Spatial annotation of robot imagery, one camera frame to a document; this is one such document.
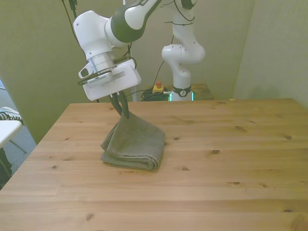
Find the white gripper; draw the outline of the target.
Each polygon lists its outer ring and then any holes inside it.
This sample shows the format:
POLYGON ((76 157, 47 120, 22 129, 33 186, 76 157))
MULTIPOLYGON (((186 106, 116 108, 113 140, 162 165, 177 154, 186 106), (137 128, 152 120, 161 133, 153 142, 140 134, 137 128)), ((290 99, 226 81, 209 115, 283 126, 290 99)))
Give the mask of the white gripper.
POLYGON ((123 114, 126 119, 129 119, 128 101, 123 90, 139 85, 140 82, 141 77, 136 68, 136 62, 132 58, 120 63, 111 72, 86 80, 83 89, 91 101, 109 96, 109 100, 118 114, 123 114))

